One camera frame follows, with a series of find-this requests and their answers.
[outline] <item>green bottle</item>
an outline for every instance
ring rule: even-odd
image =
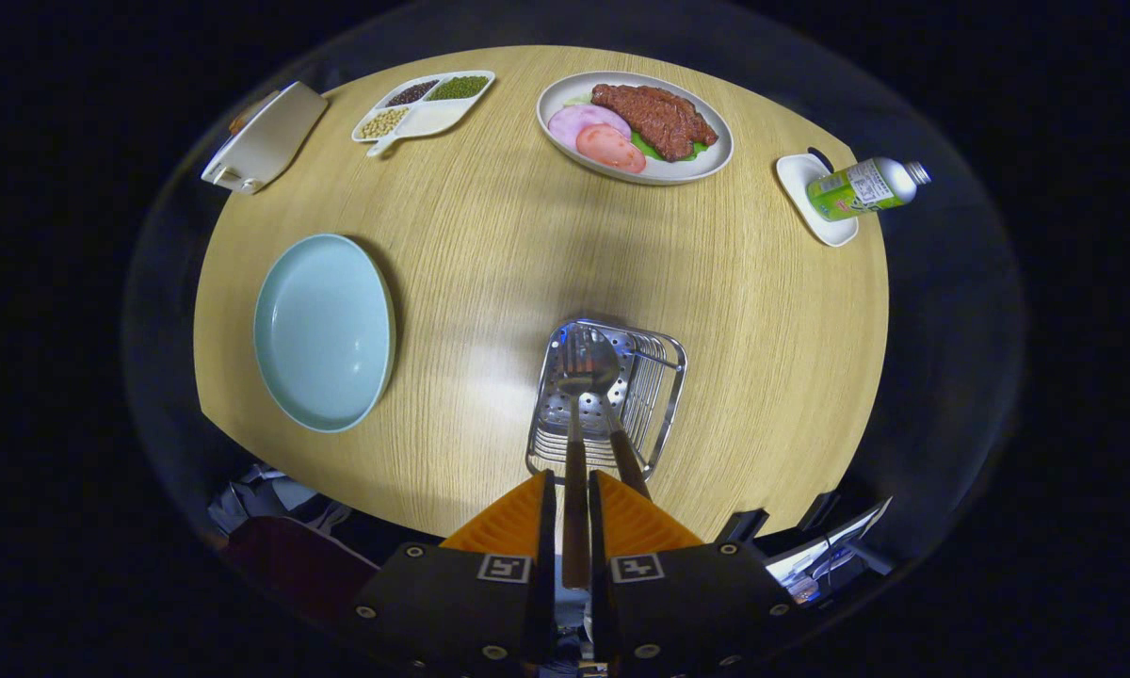
[[[929,183],[921,163],[871,158],[807,184],[807,199],[824,220],[841,220],[907,206],[918,185]]]

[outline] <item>round table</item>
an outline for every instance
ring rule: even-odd
[[[366,158],[359,118],[399,82],[489,69],[457,128]],[[570,73],[663,78],[728,121],[734,155],[702,181],[653,188],[570,160],[534,102]],[[226,201],[194,308],[200,408],[261,460],[363,512],[449,534],[527,477],[523,451],[545,344],[571,318],[680,340],[686,386],[650,484],[711,540],[730,512],[793,527],[835,488],[870,416],[887,336],[879,220],[820,244],[773,173],[847,146],[747,89],[663,61],[588,47],[492,47],[401,64],[332,89],[288,171]],[[314,233],[351,236],[392,289],[392,381],[355,428],[323,434],[280,411],[252,351],[264,275]]]

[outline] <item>small white dish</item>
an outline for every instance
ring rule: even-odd
[[[690,99],[692,104],[695,104],[695,111],[699,115],[703,115],[703,119],[707,121],[707,124],[715,131],[716,137],[720,137],[720,140],[712,144],[693,160],[668,163],[646,158],[646,167],[644,167],[644,172],[640,173],[619,171],[619,168],[596,163],[591,158],[586,158],[585,155],[579,154],[577,150],[570,149],[568,146],[560,142],[559,138],[553,137],[551,132],[548,132],[548,120],[565,107],[565,102],[590,94],[596,85],[628,85],[632,87],[647,85],[685,96],[685,98]],[[704,176],[713,175],[713,173],[724,168],[728,162],[732,159],[732,130],[728,128],[724,119],[721,119],[720,113],[716,113],[715,108],[712,108],[702,98],[690,94],[686,89],[647,75],[620,71],[591,71],[564,77],[562,80],[554,81],[539,95],[539,102],[536,102],[536,119],[539,120],[539,129],[544,130],[548,140],[560,149],[563,154],[568,156],[570,159],[581,164],[583,167],[590,167],[594,172],[605,173],[605,175],[612,176],[614,179],[631,181],[633,184],[688,184],[690,181],[698,181]]]
[[[389,383],[389,288],[368,254],[341,235],[311,235],[280,254],[260,287],[252,330],[268,393],[306,428],[354,427]]]
[[[840,247],[854,240],[854,235],[858,235],[858,217],[824,220],[807,200],[807,184],[831,173],[819,158],[812,154],[784,155],[775,163],[775,173],[779,173],[779,181],[788,191],[788,197],[792,199],[794,209],[799,210],[800,216],[807,221],[807,227],[820,243]]]
[[[454,77],[486,77],[486,86],[478,92],[469,96],[469,98],[440,98],[427,102],[427,96],[435,94],[436,89],[444,86],[445,82],[452,80]],[[415,80],[408,80],[401,82],[395,88],[381,96],[380,102],[376,102],[375,106],[365,113],[364,119],[355,123],[355,128],[351,128],[351,141],[357,144],[363,144],[366,141],[375,141],[372,149],[368,149],[368,157],[379,156],[383,154],[385,149],[393,141],[399,139],[408,139],[410,137],[427,137],[432,133],[445,132],[461,121],[462,116],[469,112],[469,108],[473,107],[473,104],[480,99],[492,85],[494,85],[494,78],[496,76],[493,71],[453,71],[453,72],[442,72],[435,75],[426,75],[424,77],[417,77]],[[420,85],[420,82],[427,82],[431,80],[437,80],[435,87],[424,92],[417,102],[411,102],[409,104],[395,104],[395,106],[385,106],[393,98],[398,96],[407,88],[414,87],[415,85]],[[393,111],[393,108],[407,108],[406,115],[402,120],[398,122],[392,132],[384,134],[384,137],[364,137],[359,131],[368,121],[375,119],[384,111]]]

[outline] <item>empty plate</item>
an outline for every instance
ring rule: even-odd
[[[263,280],[254,342],[268,393],[297,424],[354,427],[393,366],[393,305],[381,271],[341,235],[298,241]]]

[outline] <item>metal basket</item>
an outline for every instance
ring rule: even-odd
[[[599,330],[616,348],[620,375],[607,398],[614,416],[628,433],[628,440],[644,479],[653,475],[661,450],[670,435],[687,373],[687,354],[672,336],[637,330],[605,322],[579,319],[557,327],[545,348],[545,364],[539,371],[539,398],[528,432],[528,471],[551,469],[559,485],[565,483],[565,443],[568,442],[570,395],[557,390],[562,360],[557,355],[565,345],[571,325]],[[586,393],[579,401],[588,468],[616,468],[608,441],[608,420],[602,415],[598,394]]]

